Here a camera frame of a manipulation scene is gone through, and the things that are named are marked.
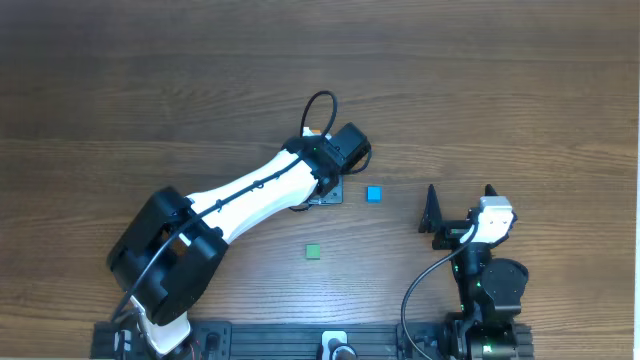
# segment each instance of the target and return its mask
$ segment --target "wood grain surface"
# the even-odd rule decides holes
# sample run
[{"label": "wood grain surface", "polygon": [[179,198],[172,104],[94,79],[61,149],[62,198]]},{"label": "wood grain surface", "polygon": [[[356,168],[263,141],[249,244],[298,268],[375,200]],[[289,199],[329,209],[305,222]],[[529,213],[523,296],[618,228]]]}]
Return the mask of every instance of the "wood grain surface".
[{"label": "wood grain surface", "polygon": [[[194,318],[396,323],[444,252],[427,186],[460,218],[493,184],[520,221],[539,359],[629,359],[638,133],[635,0],[0,2],[0,355],[88,356],[122,295],[106,255],[151,193],[221,186],[331,89],[370,138],[345,203],[236,240]],[[318,100],[310,123],[324,125]],[[367,185],[382,203],[367,204]],[[304,259],[304,245],[322,248]],[[458,308],[448,269],[412,320]]]}]

